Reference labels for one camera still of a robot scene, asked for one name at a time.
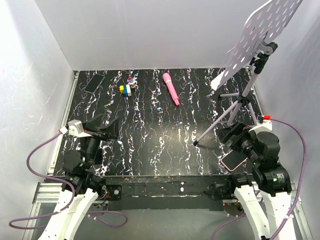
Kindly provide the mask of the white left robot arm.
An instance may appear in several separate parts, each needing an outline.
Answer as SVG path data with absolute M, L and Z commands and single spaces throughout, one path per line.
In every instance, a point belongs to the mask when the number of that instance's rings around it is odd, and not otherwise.
M 64 154 L 64 178 L 54 209 L 41 240 L 72 240 L 95 200 L 109 193 L 105 179 L 91 172 L 93 165 L 103 162 L 101 142 L 119 137 L 119 119 L 103 125 L 103 115 L 81 122 L 71 120 L 59 130 L 80 140 L 80 148 Z

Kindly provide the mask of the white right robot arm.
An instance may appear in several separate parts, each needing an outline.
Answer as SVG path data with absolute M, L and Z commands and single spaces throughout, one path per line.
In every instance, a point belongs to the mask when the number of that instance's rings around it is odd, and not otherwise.
M 287 170 L 279 162 L 279 138 L 272 132 L 272 123 L 265 117 L 249 127 L 237 122 L 218 129 L 221 143 L 230 142 L 239 160 L 252 163 L 252 175 L 265 203 L 263 209 L 252 182 L 240 174 L 231 175 L 224 189 L 232 199 L 238 199 L 256 240 L 295 240 L 291 217 L 292 186 Z

